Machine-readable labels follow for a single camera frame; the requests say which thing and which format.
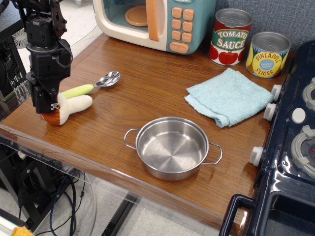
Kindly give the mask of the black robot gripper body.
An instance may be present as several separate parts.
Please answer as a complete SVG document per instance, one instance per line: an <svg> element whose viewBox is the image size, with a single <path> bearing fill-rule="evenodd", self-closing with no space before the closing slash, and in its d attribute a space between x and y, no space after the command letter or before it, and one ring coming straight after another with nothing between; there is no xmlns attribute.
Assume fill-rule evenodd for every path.
<svg viewBox="0 0 315 236"><path fill-rule="evenodd" d="M49 93L50 103L57 101L60 82L70 76L73 54L65 39L58 39L48 48L27 44L30 55L30 75L37 79Z"/></svg>

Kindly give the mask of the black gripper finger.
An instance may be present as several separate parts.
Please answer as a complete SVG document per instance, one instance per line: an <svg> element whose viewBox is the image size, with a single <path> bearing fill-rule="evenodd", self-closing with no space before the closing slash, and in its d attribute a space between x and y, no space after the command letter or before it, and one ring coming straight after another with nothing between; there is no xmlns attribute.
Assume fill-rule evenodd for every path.
<svg viewBox="0 0 315 236"><path fill-rule="evenodd" d="M60 105L59 105L58 102L55 102L55 103L51 103L51 104L50 104L50 110L51 110L51 111L57 110L57 109L59 109L59 108L60 108Z"/></svg>
<svg viewBox="0 0 315 236"><path fill-rule="evenodd" d="M45 87L35 78L30 80L32 104L38 114L50 113L51 103L49 93Z"/></svg>

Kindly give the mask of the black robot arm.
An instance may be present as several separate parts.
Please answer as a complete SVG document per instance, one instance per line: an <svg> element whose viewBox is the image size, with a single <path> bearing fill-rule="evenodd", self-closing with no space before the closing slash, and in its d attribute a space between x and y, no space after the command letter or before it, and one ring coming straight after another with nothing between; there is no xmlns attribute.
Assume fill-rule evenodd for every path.
<svg viewBox="0 0 315 236"><path fill-rule="evenodd" d="M60 82L70 76L73 54L62 39L67 31L58 0L15 0L27 35L30 71L26 75L32 104L38 114L59 108Z"/></svg>

